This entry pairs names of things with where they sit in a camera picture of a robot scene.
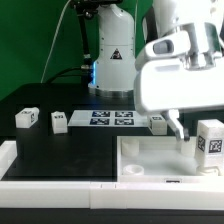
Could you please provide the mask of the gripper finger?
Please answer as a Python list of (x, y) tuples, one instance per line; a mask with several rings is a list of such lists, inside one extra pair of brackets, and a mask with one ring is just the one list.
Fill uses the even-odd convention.
[(184, 128), (182, 124), (179, 121), (179, 111), (174, 110), (168, 110), (166, 112), (166, 118), (165, 118), (167, 124), (172, 129), (172, 131), (175, 133), (176, 139), (178, 141), (189, 141), (190, 135), (187, 128)]

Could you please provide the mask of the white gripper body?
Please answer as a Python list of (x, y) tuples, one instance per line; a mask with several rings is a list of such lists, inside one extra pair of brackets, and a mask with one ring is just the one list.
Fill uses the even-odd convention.
[(212, 23), (177, 26), (147, 43), (135, 68), (138, 113), (224, 106), (224, 56)]

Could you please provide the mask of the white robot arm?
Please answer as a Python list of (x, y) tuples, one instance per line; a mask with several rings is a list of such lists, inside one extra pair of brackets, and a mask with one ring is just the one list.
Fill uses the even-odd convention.
[(177, 138), (179, 113), (224, 106), (224, 0), (143, 0), (125, 24), (116, 5), (99, 7), (99, 56), (89, 90), (131, 94), (141, 115), (158, 113)]

